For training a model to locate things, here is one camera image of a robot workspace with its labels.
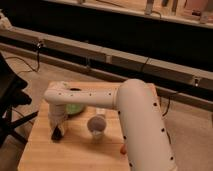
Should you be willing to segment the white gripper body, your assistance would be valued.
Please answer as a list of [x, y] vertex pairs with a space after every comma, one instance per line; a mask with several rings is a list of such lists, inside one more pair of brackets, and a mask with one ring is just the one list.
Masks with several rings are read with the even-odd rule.
[[54, 131], [56, 128], [60, 130], [62, 134], [66, 132], [68, 129], [68, 121], [66, 115], [60, 115], [60, 116], [49, 116], [49, 124], [51, 131]]

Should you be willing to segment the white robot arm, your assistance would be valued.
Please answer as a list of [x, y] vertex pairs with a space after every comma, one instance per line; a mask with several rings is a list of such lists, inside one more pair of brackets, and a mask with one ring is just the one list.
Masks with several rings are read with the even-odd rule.
[[54, 126], [65, 118], [67, 104], [113, 109], [118, 112], [131, 171], [177, 171], [156, 97], [142, 80], [129, 79], [118, 87], [71, 91], [62, 82], [49, 87], [44, 98]]

